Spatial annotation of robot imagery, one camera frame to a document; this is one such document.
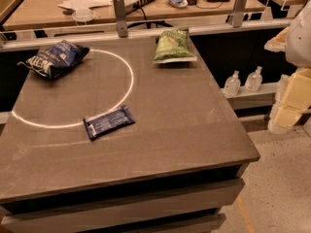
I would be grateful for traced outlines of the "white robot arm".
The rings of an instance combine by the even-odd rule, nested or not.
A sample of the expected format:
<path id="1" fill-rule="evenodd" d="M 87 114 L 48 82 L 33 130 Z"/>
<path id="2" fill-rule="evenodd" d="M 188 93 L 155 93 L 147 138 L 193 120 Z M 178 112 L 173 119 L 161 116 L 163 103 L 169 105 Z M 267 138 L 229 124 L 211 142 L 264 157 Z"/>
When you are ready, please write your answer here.
<path id="1" fill-rule="evenodd" d="M 283 134 L 291 130 L 311 106 L 311 1 L 291 25 L 270 39 L 264 48 L 283 51 L 286 60 L 297 67 L 290 76 L 281 76 L 269 115 L 268 130 Z"/>

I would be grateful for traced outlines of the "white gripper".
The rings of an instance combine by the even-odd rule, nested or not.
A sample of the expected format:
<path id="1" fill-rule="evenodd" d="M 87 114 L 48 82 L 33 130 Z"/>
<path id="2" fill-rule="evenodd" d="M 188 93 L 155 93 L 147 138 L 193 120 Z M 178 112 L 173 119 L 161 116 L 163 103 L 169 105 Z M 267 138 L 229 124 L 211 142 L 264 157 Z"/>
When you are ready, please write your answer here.
<path id="1" fill-rule="evenodd" d="M 289 28 L 284 28 L 268 40 L 264 48 L 273 52 L 285 51 L 288 32 Z M 300 120 L 300 112 L 305 112 L 311 106 L 311 69 L 298 68 L 290 76 L 282 75 L 275 99 L 282 108 L 272 106 L 268 130 L 274 134 L 284 134 Z"/>

